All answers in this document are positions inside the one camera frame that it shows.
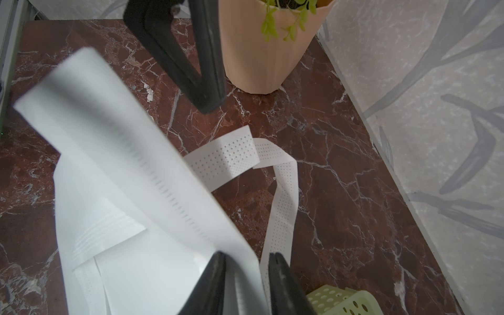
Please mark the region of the white insulated delivery bag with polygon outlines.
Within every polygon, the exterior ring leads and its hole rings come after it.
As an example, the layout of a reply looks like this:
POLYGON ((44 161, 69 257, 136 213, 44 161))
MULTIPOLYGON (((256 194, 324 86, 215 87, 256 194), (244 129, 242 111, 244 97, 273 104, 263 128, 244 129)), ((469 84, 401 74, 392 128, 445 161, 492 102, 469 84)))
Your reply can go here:
POLYGON ((92 48, 80 49, 14 109, 60 154, 56 238, 70 314, 178 314, 214 253, 227 256, 225 314, 270 314, 268 259, 213 197, 272 167, 264 252, 291 257, 297 162, 241 127, 186 156, 92 48))

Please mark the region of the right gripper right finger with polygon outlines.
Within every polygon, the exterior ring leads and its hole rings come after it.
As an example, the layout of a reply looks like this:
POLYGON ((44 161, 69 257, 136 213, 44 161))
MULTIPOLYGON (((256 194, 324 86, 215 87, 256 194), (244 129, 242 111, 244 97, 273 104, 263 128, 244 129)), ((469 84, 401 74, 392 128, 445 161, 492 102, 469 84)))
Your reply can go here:
POLYGON ((281 253, 277 252, 269 255, 269 284, 273 315, 316 315, 281 253))

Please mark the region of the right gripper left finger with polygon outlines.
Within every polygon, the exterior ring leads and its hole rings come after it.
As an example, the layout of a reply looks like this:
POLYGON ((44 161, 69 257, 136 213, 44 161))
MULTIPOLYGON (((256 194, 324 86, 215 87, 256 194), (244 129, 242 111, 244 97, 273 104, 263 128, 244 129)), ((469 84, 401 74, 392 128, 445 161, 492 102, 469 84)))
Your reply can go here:
POLYGON ((213 254, 179 315, 222 315, 226 283, 227 256, 213 254))

